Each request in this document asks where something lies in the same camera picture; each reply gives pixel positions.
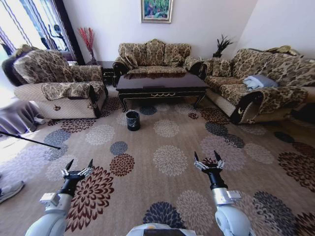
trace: gray fabric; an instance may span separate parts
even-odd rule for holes
[[[250,75],[244,79],[243,83],[247,86],[249,91],[265,87],[278,87],[277,82],[264,75]]]
[[[0,130],[11,134],[35,131],[34,117],[38,108],[30,102],[12,99],[8,105],[0,107]]]

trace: floral patterned carpet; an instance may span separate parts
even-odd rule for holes
[[[213,150],[226,162],[229,189],[241,191],[236,206],[257,236],[315,235],[314,126],[234,125],[206,98],[196,110],[193,98],[157,99],[128,102],[141,120],[131,132],[117,92],[109,87],[109,93],[101,118],[51,120],[29,136],[60,150],[22,140],[0,145],[0,186],[26,182],[0,205],[0,235],[24,235],[43,215],[42,194],[61,187],[60,169],[71,159],[71,169],[81,169],[93,158],[94,172],[77,186],[66,236],[124,236],[149,222],[221,236],[208,177],[193,166],[194,151],[210,164]]]

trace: folded blue cloth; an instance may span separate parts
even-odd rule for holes
[[[278,87],[278,84],[275,81],[264,75],[250,75],[244,79],[243,83],[247,85],[249,91],[264,87]]]

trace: framed painting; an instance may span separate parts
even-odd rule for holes
[[[171,23],[173,0],[140,0],[142,23]]]

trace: floral upholstered sofa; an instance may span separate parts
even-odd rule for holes
[[[101,66],[69,66],[58,51],[31,50],[2,63],[20,100],[49,119],[98,118],[107,97]]]
[[[187,43],[164,43],[153,39],[147,43],[121,43],[119,57],[113,67],[115,81],[124,74],[198,74],[202,61],[190,56],[191,45]]]
[[[207,96],[233,123],[282,120],[293,108],[315,102],[315,60],[241,49],[232,60],[210,59],[201,68]],[[243,80],[261,74],[278,83],[249,91]]]

